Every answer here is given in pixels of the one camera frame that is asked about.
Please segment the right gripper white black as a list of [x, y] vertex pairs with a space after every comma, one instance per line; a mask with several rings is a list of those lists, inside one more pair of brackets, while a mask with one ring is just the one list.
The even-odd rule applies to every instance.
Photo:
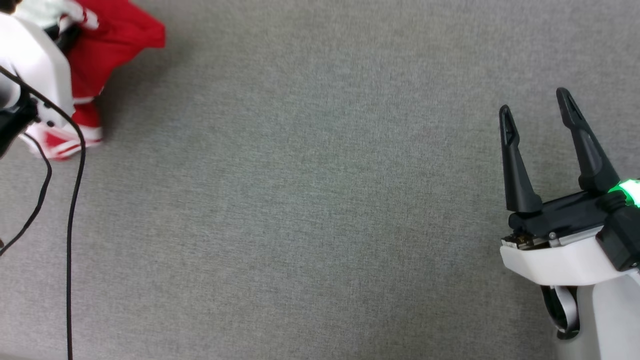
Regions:
[[557, 88], [556, 96], [562, 122], [573, 139], [583, 191], [542, 202], [519, 150], [514, 116], [503, 105], [498, 120], [505, 205], [512, 228], [512, 234], [502, 239], [503, 264], [549, 287], [596, 285], [640, 273], [640, 246], [624, 260], [622, 250], [605, 249], [601, 233], [606, 217], [615, 210], [640, 210], [640, 179], [619, 183], [620, 176], [570, 91]]

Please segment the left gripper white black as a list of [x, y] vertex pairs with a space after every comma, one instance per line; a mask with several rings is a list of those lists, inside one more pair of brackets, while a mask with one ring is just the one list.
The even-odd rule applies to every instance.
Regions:
[[[0, 67], [18, 76], [51, 103], [73, 116], [74, 102], [71, 69], [63, 52], [36, 23], [0, 13]], [[21, 85], [0, 73], [0, 129], [18, 112], [19, 101], [34, 96]], [[73, 126], [55, 109], [41, 100], [38, 118], [44, 127], [73, 130]]]

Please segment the red white basketball jersey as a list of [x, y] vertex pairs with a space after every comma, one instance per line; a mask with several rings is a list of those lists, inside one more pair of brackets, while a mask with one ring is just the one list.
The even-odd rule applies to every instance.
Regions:
[[163, 48], [165, 26], [130, 0], [16, 0], [14, 16], [37, 24], [53, 40], [75, 35], [62, 53], [70, 66], [71, 119], [87, 147], [102, 142], [95, 99], [112, 72], [146, 48]]

